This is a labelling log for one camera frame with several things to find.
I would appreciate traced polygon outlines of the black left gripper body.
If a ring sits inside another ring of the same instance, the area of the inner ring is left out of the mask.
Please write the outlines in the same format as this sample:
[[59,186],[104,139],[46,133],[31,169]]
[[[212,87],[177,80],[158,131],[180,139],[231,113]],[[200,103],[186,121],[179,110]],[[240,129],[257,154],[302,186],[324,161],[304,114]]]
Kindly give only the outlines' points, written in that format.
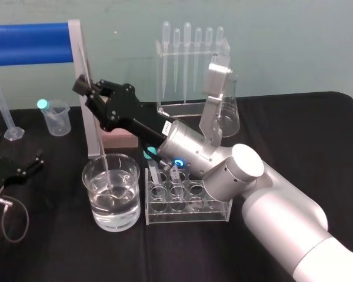
[[21,183],[21,166],[6,157],[0,156],[0,188]]

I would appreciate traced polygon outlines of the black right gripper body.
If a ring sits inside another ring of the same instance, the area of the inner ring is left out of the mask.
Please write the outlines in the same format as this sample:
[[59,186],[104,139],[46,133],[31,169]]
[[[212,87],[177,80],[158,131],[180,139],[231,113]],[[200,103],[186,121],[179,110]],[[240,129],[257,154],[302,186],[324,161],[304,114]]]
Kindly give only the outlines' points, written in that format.
[[101,121],[103,130],[125,129],[154,147],[166,140],[162,130],[168,118],[141,103],[136,97],[134,86],[128,83],[103,83],[101,95],[108,98],[105,103],[106,117]]

